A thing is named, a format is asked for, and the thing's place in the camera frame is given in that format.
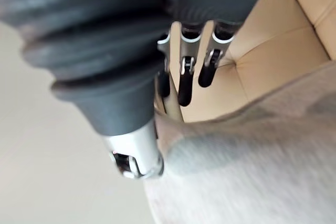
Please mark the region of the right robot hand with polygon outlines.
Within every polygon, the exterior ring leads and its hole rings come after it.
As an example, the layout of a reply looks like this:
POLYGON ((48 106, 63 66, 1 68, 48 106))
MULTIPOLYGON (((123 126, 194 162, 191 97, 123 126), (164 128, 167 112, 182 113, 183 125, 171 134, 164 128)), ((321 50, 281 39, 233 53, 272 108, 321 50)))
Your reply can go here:
POLYGON ((21 35, 26 62, 54 75, 54 95, 73 103, 104 138, 121 174, 145 179, 164 171, 154 100, 172 90, 171 25, 181 25, 177 104, 187 106, 205 23, 215 28, 202 87, 257 1, 1 0, 1 21, 21 35))

